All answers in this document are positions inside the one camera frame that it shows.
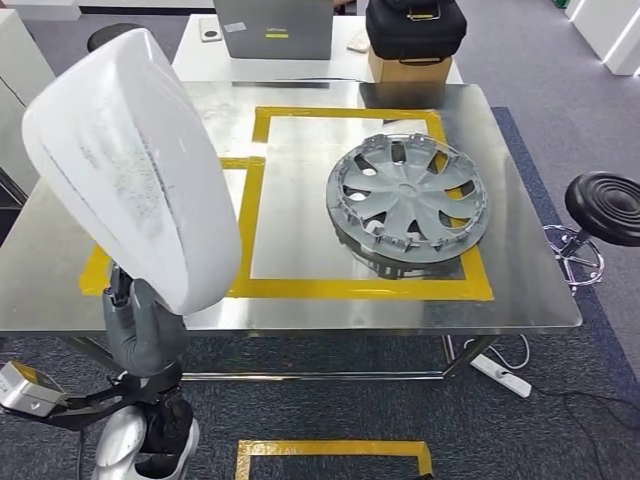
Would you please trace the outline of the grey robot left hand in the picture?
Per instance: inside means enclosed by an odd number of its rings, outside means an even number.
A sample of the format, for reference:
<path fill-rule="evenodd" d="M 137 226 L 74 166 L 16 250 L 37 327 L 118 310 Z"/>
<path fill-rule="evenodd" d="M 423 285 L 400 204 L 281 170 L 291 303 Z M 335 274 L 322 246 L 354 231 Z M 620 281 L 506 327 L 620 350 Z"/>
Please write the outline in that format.
<path fill-rule="evenodd" d="M 141 378 L 178 360 L 188 343 L 183 318 L 159 302 L 147 281 L 116 265 L 102 295 L 108 343 L 115 362 Z"/>

